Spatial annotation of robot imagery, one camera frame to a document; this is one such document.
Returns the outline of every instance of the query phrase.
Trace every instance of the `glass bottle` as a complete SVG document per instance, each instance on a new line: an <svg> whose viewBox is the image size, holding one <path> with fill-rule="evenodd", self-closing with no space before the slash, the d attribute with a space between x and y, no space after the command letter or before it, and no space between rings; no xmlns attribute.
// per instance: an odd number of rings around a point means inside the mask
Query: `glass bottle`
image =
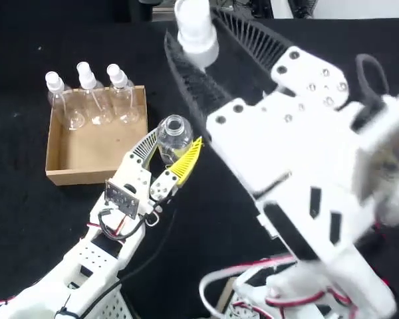
<svg viewBox="0 0 399 319"><path fill-rule="evenodd" d="M87 62L77 64L82 103L87 115L94 125L111 123L114 111L107 92L101 82L97 81Z"/></svg>
<svg viewBox="0 0 399 319"><path fill-rule="evenodd" d="M180 115L170 115L157 129L158 149L166 165L180 159L191 147L194 134L191 124Z"/></svg>
<svg viewBox="0 0 399 319"><path fill-rule="evenodd" d="M86 123L82 105L76 103L72 89L53 71L46 73L48 100L58 121L68 130L77 130Z"/></svg>
<svg viewBox="0 0 399 319"><path fill-rule="evenodd" d="M117 64L106 69L111 80L110 98L116 116L124 123L135 123L140 118L134 84Z"/></svg>

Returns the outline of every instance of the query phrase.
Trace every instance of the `cardboard box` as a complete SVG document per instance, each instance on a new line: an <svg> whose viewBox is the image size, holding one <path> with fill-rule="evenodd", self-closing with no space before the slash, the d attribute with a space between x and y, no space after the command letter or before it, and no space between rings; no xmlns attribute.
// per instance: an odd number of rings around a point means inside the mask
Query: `cardboard box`
<svg viewBox="0 0 399 319"><path fill-rule="evenodd" d="M136 87L136 97L141 117L133 124L115 119L99 126L89 122L70 131L61 126L52 112L46 176L55 185L103 183L112 177L124 154L148 133L144 86Z"/></svg>

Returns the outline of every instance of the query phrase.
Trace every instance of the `black table surface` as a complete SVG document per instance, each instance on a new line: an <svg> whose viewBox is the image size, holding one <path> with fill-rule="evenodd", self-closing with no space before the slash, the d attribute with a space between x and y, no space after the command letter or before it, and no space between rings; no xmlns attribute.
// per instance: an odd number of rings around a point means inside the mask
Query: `black table surface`
<svg viewBox="0 0 399 319"><path fill-rule="evenodd" d="M266 21L296 45L341 68L357 92L354 58L374 55L399 93L399 19L373 21ZM189 116L163 49L168 23L91 25L71 29L0 31L0 299L52 269L85 232L102 185L57 187L45 176L50 107L44 75L56 70L78 86L75 66L86 60L106 82L118 63L146 87L149 127L171 113ZM143 318L206 316L200 278L212 270L281 251L255 220L255 208L236 179L204 148L159 257L122 291ZM147 234L125 271L152 254L170 220ZM211 286L215 302L224 283Z"/></svg>

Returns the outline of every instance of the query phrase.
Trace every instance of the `red wire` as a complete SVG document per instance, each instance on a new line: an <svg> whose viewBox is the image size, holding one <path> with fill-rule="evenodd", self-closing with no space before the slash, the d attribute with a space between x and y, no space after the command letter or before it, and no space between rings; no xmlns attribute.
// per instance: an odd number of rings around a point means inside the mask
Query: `red wire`
<svg viewBox="0 0 399 319"><path fill-rule="evenodd" d="M303 306L305 304L310 304L312 302L318 301L321 299L323 296L325 296L325 292L320 291L317 294L314 294L311 297L302 299L302 300L296 300L296 301L289 301L289 302L275 302L274 300L271 300L269 298L266 298L266 304L272 307L297 307L297 306Z"/></svg>
<svg viewBox="0 0 399 319"><path fill-rule="evenodd" d="M332 296L336 299L338 299L339 301L345 303L345 304L351 304L352 300L347 297L347 296L342 296L341 294L337 293L334 289L332 288L328 288L328 292L330 294L332 294Z"/></svg>

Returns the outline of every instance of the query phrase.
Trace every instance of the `white robotic arm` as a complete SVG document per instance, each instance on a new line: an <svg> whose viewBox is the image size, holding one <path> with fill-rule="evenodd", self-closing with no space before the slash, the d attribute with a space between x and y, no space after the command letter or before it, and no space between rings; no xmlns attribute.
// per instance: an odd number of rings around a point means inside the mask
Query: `white robotic arm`
<svg viewBox="0 0 399 319"><path fill-rule="evenodd" d="M383 109L354 131L366 106L341 108L348 85L339 69L291 47L271 77L295 96L279 90L255 106L235 99L207 118L211 145L251 195L260 224L297 260L265 286L246 283L257 266L241 275L238 303L273 319L389 318L394 296L354 244L376 220L399 223L399 99L384 96ZM324 317L315 304L332 312Z"/></svg>
<svg viewBox="0 0 399 319"><path fill-rule="evenodd" d="M156 151L156 129L128 152L92 211L86 236L45 277L4 300L0 319L130 319L117 274L124 269L145 235L145 224L159 221L160 205L170 200L193 169L201 138L151 184L147 167ZM101 248L105 235L117 242L116 253Z"/></svg>

